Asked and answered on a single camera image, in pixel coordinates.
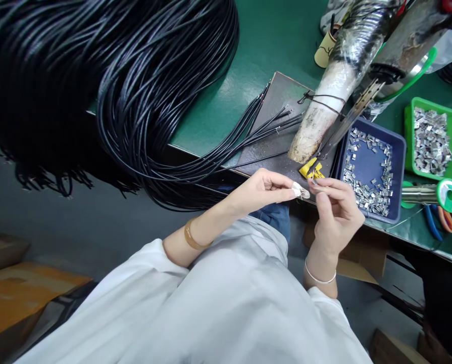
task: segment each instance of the silver bracelet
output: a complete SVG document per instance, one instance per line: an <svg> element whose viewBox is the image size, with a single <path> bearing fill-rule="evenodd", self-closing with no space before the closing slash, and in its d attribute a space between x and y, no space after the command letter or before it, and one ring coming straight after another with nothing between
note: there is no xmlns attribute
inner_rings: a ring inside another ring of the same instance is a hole
<svg viewBox="0 0 452 364"><path fill-rule="evenodd" d="M309 275L310 277L312 277L312 279L313 279L315 282L317 282L318 284L329 284L329 283L332 283L332 282L334 281L335 277L337 277L337 270L335 270L335 274L333 275L333 278L332 278L331 280L326 281L326 282L324 282L324 281L319 281L319 280L316 279L316 278L310 273L310 271L308 270L308 267L307 267L307 260L306 260L306 259L305 259L305 269L307 270L308 275Z"/></svg>

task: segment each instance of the cardboard box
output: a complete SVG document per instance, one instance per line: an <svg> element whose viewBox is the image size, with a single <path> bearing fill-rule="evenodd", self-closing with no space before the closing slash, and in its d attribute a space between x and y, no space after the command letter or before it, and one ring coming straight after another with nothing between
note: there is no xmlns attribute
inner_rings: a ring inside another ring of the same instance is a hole
<svg viewBox="0 0 452 364"><path fill-rule="evenodd" d="M313 213L307 220L303 243L311 247L315 239L318 216ZM339 255L337 274L363 282L378 284L372 275L382 277L389 249L389 237L370 227L363 226Z"/></svg>
<svg viewBox="0 0 452 364"><path fill-rule="evenodd" d="M369 354L374 364L430 364L414 348L379 329L374 333Z"/></svg>
<svg viewBox="0 0 452 364"><path fill-rule="evenodd" d="M0 234L0 269L20 263L29 247L23 239Z"/></svg>
<svg viewBox="0 0 452 364"><path fill-rule="evenodd" d="M0 362L27 339L45 306L91 278L32 262L0 270Z"/></svg>

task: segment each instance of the green plastic tray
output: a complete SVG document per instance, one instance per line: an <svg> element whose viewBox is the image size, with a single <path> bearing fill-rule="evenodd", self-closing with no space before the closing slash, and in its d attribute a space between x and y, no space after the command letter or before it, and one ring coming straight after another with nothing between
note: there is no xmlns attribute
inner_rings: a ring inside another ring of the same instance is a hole
<svg viewBox="0 0 452 364"><path fill-rule="evenodd" d="M447 126L446 133L449 135L449 148L452 153L452 109L445 106L435 104L431 101L415 97L411 100L411 104L407 105L404 109L404 136L406 138L407 150L406 150L406 170L411 171L417 175L442 180L443 178L452 179L452 159L446 166L446 172L443 176L437 176L431 173L424 173L415 168L415 140L414 137L414 108L420 107L425 111L434 110L438 114L446 114Z"/></svg>

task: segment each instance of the white shirt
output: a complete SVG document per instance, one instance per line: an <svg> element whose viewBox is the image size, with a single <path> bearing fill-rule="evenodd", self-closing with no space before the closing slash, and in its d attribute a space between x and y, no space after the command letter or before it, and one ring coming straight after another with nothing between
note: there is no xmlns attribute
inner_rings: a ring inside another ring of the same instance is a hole
<svg viewBox="0 0 452 364"><path fill-rule="evenodd" d="M155 239L17 363L372 363L340 303L288 271L287 249L250 216L191 270Z"/></svg>

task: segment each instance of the blue jeans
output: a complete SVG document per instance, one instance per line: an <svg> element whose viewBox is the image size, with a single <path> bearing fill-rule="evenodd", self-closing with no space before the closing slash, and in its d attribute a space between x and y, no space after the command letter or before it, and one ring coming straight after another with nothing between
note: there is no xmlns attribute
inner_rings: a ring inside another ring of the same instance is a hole
<svg viewBox="0 0 452 364"><path fill-rule="evenodd" d="M283 202L266 205L261 210L250 213L250 215L278 230L286 238L286 242L289 243L291 234L289 213L288 203Z"/></svg>

